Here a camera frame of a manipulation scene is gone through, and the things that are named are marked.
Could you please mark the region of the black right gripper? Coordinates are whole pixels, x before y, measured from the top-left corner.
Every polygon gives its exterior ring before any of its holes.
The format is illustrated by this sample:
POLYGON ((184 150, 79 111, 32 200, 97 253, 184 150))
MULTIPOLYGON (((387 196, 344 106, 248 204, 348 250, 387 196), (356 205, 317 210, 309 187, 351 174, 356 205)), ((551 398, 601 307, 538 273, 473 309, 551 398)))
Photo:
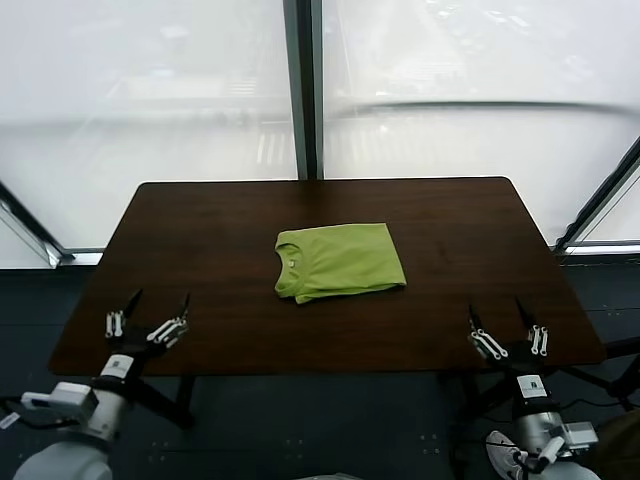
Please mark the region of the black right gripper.
POLYGON ((482 325, 473 304, 468 307, 469 340, 485 360, 495 360, 494 366, 506 375, 519 399, 532 400, 548 397, 541 369, 542 359, 534 354, 547 353, 547 327, 540 325, 526 305, 515 298, 521 320, 528 331, 527 341, 502 347, 482 325))

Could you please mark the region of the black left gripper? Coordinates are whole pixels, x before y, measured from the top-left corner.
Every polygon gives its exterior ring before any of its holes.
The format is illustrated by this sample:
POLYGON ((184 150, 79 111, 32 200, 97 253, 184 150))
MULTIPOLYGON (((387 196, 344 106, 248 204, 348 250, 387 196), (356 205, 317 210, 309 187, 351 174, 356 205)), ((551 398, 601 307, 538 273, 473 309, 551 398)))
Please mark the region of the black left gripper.
POLYGON ((143 290, 138 289, 123 307, 106 314, 104 337, 110 356, 104 365, 105 376, 122 381, 139 378, 151 359, 162 356, 189 330, 189 293, 185 295, 177 314, 150 333, 141 327, 126 330, 126 324, 142 294, 143 290))

